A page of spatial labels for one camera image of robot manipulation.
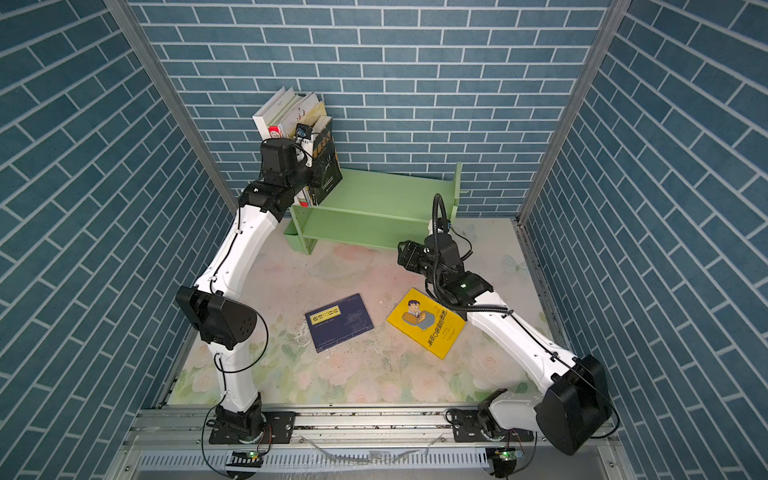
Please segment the black slipcase box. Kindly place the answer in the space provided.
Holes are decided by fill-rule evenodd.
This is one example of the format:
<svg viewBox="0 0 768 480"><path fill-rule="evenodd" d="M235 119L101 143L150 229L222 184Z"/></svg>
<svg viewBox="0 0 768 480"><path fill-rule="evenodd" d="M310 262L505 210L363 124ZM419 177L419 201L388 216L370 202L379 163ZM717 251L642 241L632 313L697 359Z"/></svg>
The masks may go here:
<svg viewBox="0 0 768 480"><path fill-rule="evenodd" d="M313 160L315 158L323 159L326 166L325 177L322 186L320 188L313 188L308 186L310 204L312 206L318 206L341 182L342 173L340 170L335 141L333 138L332 118L330 116L321 117L313 126L313 131Z"/></svg>

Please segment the green nature encyclopedia book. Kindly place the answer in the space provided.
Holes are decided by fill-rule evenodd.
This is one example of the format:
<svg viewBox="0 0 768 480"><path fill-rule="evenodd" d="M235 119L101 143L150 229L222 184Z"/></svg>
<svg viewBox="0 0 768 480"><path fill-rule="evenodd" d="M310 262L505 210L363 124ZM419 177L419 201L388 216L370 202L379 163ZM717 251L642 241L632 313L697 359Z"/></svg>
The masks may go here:
<svg viewBox="0 0 768 480"><path fill-rule="evenodd" d="M296 152L299 162L306 162L308 160L308 155L303 151L304 141L302 139L296 139L297 125L318 104L319 100L315 93L296 95L292 103L289 104L268 127L268 132L271 138L285 138L292 140L297 144Z"/></svg>

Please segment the yellow history book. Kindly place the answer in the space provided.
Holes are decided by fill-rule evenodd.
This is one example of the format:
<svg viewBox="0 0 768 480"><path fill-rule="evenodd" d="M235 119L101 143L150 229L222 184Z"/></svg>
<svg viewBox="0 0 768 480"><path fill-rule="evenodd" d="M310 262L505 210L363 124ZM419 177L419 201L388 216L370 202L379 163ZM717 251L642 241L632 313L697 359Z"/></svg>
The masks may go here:
<svg viewBox="0 0 768 480"><path fill-rule="evenodd" d="M314 125L321 117L327 116L327 111L324 102L319 102L315 105L306 116L310 125Z"/></svg>

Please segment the white paperback book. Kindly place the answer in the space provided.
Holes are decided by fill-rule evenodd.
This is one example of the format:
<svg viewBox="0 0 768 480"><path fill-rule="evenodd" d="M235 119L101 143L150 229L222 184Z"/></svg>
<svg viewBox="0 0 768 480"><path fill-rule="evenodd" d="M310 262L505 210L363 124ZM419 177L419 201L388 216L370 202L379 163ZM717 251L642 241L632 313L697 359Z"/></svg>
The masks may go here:
<svg viewBox="0 0 768 480"><path fill-rule="evenodd" d="M297 100L293 88L280 88L253 116L252 119L263 140L270 137L269 127L279 120L284 111Z"/></svg>

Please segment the dark blue book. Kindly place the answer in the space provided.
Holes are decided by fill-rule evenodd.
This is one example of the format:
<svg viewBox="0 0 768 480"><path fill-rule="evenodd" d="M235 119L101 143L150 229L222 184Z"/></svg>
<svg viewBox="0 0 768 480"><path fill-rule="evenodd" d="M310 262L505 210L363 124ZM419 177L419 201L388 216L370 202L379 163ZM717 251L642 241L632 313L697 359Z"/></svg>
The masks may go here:
<svg viewBox="0 0 768 480"><path fill-rule="evenodd" d="M305 314L316 352L321 353L374 328L360 294Z"/></svg>

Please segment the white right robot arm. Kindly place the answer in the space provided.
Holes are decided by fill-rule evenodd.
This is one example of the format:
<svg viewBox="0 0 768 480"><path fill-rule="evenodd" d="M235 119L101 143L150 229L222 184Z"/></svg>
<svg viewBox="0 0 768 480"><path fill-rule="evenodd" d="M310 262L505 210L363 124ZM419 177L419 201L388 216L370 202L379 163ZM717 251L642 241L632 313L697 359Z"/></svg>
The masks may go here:
<svg viewBox="0 0 768 480"><path fill-rule="evenodd" d="M478 421L494 438L512 429L541 434L560 452L575 454L613 415L606 371L592 355L577 357L536 331L494 287L467 270L446 232L424 243L406 240L397 262L424 276L434 299L494 340L527 373L539 391L530 401L500 389L478 406Z"/></svg>

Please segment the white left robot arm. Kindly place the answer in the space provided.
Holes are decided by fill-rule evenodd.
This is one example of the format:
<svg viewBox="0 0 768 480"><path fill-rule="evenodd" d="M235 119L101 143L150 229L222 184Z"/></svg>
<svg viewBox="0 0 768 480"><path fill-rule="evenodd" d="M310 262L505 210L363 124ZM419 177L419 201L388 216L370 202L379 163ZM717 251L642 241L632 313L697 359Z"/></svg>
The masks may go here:
<svg viewBox="0 0 768 480"><path fill-rule="evenodd" d="M258 253L305 188L325 198L341 179L338 156L331 145L304 148L286 138L261 144L257 180L241 193L235 220L209 267L175 299L211 352L222 399L215 426L236 442L254 443L266 421L250 370L255 366L247 343L263 316L242 298L246 277Z"/></svg>

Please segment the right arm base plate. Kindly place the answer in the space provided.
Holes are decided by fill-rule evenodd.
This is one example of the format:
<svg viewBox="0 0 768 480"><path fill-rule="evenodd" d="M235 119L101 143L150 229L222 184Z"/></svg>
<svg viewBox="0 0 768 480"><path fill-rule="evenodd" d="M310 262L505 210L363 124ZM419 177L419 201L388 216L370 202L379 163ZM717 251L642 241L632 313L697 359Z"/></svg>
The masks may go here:
<svg viewBox="0 0 768 480"><path fill-rule="evenodd" d="M478 410L450 408L443 414L457 443L511 442L527 443L534 440L534 433L524 429L503 429L489 414Z"/></svg>

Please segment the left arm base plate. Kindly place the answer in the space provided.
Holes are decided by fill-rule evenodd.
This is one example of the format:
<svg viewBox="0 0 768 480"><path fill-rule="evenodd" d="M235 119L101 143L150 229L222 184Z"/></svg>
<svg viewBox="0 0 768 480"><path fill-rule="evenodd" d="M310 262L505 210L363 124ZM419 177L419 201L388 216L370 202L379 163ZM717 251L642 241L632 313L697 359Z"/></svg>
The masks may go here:
<svg viewBox="0 0 768 480"><path fill-rule="evenodd" d="M267 411L254 415L223 411L224 419L208 420L211 428L208 442L212 445L255 447L289 444L293 435L296 413L293 411Z"/></svg>

